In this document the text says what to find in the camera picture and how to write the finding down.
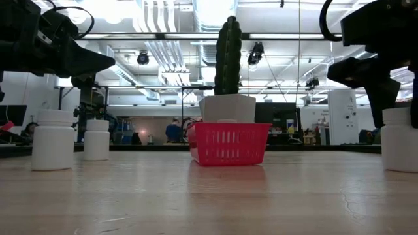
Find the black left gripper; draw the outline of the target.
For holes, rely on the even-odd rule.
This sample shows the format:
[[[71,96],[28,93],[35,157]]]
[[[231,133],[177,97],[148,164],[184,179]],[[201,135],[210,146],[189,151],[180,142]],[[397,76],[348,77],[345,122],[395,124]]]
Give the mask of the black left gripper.
[[[58,7],[45,13],[32,0],[0,0],[0,81],[5,71],[54,74],[74,87],[93,87],[115,59],[79,46],[85,34]]]

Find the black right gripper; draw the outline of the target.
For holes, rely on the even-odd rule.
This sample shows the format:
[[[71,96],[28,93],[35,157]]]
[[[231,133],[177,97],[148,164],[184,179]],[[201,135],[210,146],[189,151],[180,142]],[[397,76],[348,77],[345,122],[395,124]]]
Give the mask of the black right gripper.
[[[375,127],[382,127],[383,110],[394,108],[400,89],[388,81],[390,72],[407,67],[414,73],[411,125],[418,128],[418,0],[375,0],[340,22],[342,36],[327,40],[344,46],[364,46],[375,57],[349,57],[332,64],[327,78],[348,87],[364,87]]]

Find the red plastic basket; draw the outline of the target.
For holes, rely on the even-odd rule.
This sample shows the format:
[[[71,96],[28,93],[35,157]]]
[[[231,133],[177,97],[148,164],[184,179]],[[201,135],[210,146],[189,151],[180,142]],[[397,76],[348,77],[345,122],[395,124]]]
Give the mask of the red plastic basket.
[[[261,164],[270,127],[269,123],[194,123],[187,130],[191,157],[201,166]]]

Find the black metal rack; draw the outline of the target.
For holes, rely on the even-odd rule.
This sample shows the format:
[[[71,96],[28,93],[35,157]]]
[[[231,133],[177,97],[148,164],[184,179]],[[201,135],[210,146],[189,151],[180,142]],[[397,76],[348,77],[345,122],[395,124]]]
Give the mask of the black metal rack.
[[[107,87],[78,89],[76,87],[56,86],[58,110],[74,111],[80,106],[96,107],[108,104],[110,90]]]

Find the long ceiling light strip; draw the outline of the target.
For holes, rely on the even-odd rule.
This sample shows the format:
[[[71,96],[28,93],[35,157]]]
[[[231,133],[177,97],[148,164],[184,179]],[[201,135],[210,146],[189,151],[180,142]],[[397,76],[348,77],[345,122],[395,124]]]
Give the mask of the long ceiling light strip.
[[[217,40],[219,33],[90,33],[82,40]],[[322,41],[318,33],[242,33],[242,40]]]

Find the white cabinet with stickers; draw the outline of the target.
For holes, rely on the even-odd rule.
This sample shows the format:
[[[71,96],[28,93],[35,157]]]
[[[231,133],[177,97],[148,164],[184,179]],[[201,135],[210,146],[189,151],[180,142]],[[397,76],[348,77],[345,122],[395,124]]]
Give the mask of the white cabinet with stickers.
[[[358,118],[355,91],[335,89],[328,93],[330,144],[356,144]]]

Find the black monitor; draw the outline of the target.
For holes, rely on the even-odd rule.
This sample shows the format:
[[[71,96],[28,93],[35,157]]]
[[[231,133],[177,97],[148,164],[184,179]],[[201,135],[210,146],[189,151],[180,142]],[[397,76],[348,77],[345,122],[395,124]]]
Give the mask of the black monitor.
[[[11,121],[15,126],[22,126],[26,105],[0,105],[0,126]]]

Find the black pole stand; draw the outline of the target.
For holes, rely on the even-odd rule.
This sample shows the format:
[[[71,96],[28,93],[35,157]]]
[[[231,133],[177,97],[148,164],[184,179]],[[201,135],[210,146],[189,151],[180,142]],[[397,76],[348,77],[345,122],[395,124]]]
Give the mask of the black pole stand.
[[[186,117],[191,116],[191,114],[185,114],[186,107],[199,107],[198,98],[194,94],[195,91],[212,91],[213,86],[182,86],[180,88],[180,98],[181,98],[181,124],[184,124]]]

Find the green cactus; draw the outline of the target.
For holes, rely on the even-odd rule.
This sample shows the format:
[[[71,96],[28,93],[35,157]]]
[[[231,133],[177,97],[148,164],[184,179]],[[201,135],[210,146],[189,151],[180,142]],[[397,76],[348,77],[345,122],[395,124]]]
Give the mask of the green cactus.
[[[229,16],[219,31],[216,43],[216,75],[214,94],[238,93],[242,30],[235,16]]]

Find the black metal table frame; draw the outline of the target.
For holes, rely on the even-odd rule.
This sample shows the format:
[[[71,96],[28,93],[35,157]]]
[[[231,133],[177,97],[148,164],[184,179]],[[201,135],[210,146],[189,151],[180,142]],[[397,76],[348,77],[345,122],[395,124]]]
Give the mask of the black metal table frame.
[[[313,146],[313,145],[268,145],[266,151],[348,151],[358,153],[381,154],[381,146],[349,144],[339,146]],[[162,146],[139,146],[139,145],[111,145],[110,151],[189,151],[186,145],[162,145]],[[0,146],[0,159],[12,157],[25,157],[31,155],[31,146]]]

